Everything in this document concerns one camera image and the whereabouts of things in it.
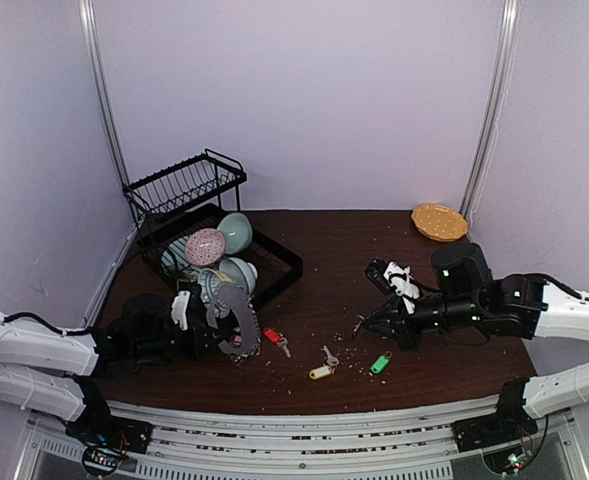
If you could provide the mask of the large metal oval keyring plate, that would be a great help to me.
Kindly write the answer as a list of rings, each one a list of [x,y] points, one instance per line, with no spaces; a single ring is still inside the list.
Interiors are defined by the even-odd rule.
[[[206,323],[210,329],[219,330],[215,306],[223,302],[229,306],[240,328],[241,342],[235,346],[222,339],[218,346],[222,353],[235,364],[241,364],[250,356],[257,355],[261,347],[261,327],[252,305],[251,297],[237,284],[221,282],[206,310]]]

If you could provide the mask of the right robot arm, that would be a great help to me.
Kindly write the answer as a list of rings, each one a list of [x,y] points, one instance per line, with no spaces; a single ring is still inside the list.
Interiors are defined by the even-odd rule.
[[[426,331],[441,334],[473,328],[485,338],[566,338],[589,342],[589,293],[550,275],[493,277],[481,247],[451,243],[430,257],[437,285],[417,281],[410,268],[371,260],[367,279],[387,301],[359,317],[353,331],[369,330],[396,342],[402,351],[418,349]],[[527,419],[589,403],[589,362],[551,376],[505,384],[487,419],[493,440],[509,440]]]

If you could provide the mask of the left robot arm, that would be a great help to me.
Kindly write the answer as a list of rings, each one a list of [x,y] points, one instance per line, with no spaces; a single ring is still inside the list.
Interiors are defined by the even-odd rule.
[[[196,283],[183,284],[172,300],[135,295],[105,327],[65,329],[34,312],[0,311],[0,402],[78,424],[107,444],[118,424],[97,380],[171,363],[206,314]]]

